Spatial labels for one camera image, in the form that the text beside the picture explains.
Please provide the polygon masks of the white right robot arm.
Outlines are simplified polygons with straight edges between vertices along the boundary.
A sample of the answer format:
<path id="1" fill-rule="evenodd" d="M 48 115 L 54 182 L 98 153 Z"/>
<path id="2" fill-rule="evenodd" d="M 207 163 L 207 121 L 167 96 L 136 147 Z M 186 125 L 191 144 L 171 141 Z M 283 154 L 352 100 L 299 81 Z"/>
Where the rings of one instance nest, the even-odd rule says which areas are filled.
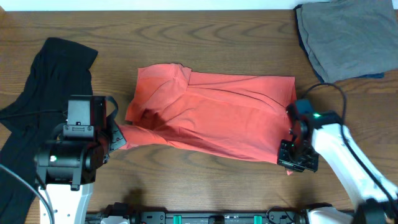
<path id="1" fill-rule="evenodd" d="M 308 100 L 286 108 L 291 140 L 283 140 L 280 166 L 294 172 L 316 172 L 324 158 L 346 190 L 353 213 L 331 205 L 317 205 L 295 217 L 296 223 L 386 223 L 397 220 L 397 186 L 383 176 L 352 138 L 334 111 L 317 113 Z"/>

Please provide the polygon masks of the red soccer t-shirt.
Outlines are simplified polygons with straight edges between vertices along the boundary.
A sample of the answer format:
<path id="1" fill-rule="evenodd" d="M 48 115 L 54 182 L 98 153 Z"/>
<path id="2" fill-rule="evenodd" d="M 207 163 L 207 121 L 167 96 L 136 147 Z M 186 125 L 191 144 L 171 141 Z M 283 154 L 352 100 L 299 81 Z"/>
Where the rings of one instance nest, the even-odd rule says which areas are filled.
<path id="1" fill-rule="evenodd" d="M 195 72 L 181 64 L 140 68 L 121 131 L 125 147 L 163 144 L 276 163 L 288 139 L 294 77 Z"/>

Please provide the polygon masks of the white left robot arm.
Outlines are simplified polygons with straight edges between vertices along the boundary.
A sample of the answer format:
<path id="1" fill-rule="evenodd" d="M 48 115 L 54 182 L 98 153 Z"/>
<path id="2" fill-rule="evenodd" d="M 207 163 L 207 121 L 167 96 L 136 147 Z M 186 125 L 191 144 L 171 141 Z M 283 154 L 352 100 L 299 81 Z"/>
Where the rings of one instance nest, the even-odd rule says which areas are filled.
<path id="1" fill-rule="evenodd" d="M 107 113 L 111 96 L 73 95 L 67 120 L 53 131 L 35 157 L 38 179 L 44 184 L 41 208 L 48 207 L 51 223 L 84 223 L 93 194 L 96 171 L 109 155 L 126 144 L 115 122 L 118 109 Z"/>

